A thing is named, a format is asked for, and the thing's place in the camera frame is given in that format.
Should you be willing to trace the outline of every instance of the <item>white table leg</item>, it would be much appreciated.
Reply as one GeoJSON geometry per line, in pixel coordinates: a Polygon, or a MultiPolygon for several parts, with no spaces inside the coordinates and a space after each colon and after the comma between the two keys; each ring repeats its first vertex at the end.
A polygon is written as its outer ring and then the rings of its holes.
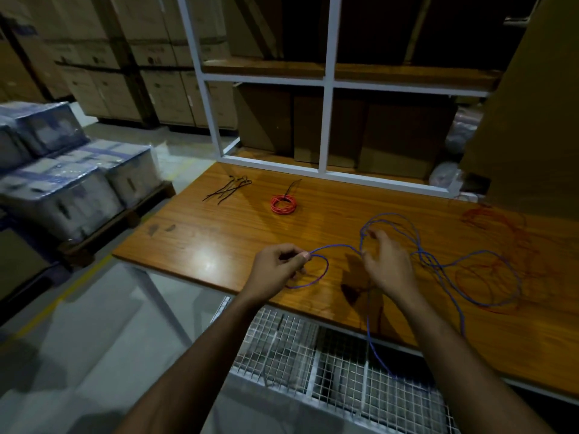
{"type": "Polygon", "coordinates": [[[171,311],[165,299],[163,299],[161,292],[159,292],[149,274],[143,269],[135,268],[132,265],[126,265],[126,268],[136,280],[139,288],[141,288],[147,298],[153,302],[165,321],[167,321],[167,324],[175,331],[181,343],[183,343],[185,347],[190,347],[193,343],[191,338],[189,338],[187,332],[185,332],[185,329],[181,326],[181,323],[179,323],[179,320],[173,311],[171,311]]]}

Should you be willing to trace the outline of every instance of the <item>forearm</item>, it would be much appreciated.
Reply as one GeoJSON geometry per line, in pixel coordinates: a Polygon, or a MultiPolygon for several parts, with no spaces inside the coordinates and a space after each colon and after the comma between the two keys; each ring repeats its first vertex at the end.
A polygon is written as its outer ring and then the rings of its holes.
{"type": "Polygon", "coordinates": [[[199,432],[260,305],[242,294],[143,395],[117,431],[199,432]]]}
{"type": "Polygon", "coordinates": [[[424,297],[397,304],[464,434],[552,432],[424,297]]]}

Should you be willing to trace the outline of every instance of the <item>gray floor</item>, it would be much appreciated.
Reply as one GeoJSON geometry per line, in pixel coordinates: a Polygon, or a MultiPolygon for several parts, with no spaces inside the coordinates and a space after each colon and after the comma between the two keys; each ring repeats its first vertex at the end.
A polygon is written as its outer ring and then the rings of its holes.
{"type": "MultiPolygon", "coordinates": [[[[142,131],[101,125],[74,109],[91,136],[154,145],[163,177],[172,180],[178,192],[214,162],[209,137],[174,134],[166,128],[142,131]]],[[[111,432],[183,352],[123,264],[110,257],[129,234],[0,330],[3,341],[17,336],[0,344],[0,432],[111,432]]],[[[153,275],[153,280],[191,338],[199,336],[223,296],[165,277],[153,275]]],[[[271,434],[362,431],[366,430],[236,377],[227,379],[203,429],[271,434]]]]}

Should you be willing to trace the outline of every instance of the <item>red wire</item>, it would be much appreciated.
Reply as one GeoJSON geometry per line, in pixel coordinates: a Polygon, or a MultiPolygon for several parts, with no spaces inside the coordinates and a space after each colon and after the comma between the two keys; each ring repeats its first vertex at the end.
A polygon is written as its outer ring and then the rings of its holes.
{"type": "Polygon", "coordinates": [[[297,206],[298,203],[292,195],[275,195],[271,198],[271,211],[278,215],[289,215],[297,206]],[[288,204],[278,207],[279,203],[288,204]]]}

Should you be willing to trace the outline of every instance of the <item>table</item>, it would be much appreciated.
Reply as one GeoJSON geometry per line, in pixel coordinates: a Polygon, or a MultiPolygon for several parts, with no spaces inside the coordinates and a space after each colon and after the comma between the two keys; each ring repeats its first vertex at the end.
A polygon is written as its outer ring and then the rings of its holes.
{"type": "MultiPolygon", "coordinates": [[[[217,163],[157,214],[139,226],[113,255],[130,264],[140,286],[155,302],[182,342],[189,337],[164,302],[148,274],[152,269],[228,294],[238,293],[257,251],[293,242],[312,250],[326,244],[358,246],[359,229],[372,216],[397,212],[414,222],[426,250],[442,263],[478,249],[507,256],[523,279],[517,305],[488,311],[457,298],[466,317],[468,341],[506,378],[579,396],[579,223],[525,216],[462,201],[445,200],[302,178],[295,190],[298,208],[280,216],[270,210],[274,194],[283,194],[296,177],[279,172],[217,163]],[[253,183],[218,205],[202,199],[230,180],[247,175],[253,183]]],[[[408,241],[385,227],[393,238],[408,241]]],[[[373,240],[365,245],[376,251],[373,240]]],[[[338,328],[364,333],[366,314],[374,338],[416,347],[416,340],[394,304],[374,291],[368,310],[368,277],[359,257],[346,248],[323,251],[328,274],[308,288],[285,289],[270,305],[338,328]]],[[[460,285],[480,301],[508,296],[515,282],[493,259],[476,257],[468,267],[452,269],[460,285]]],[[[321,259],[306,268],[311,280],[323,269],[321,259]]],[[[432,274],[415,262],[421,291],[454,326],[458,315],[432,274]]]]}

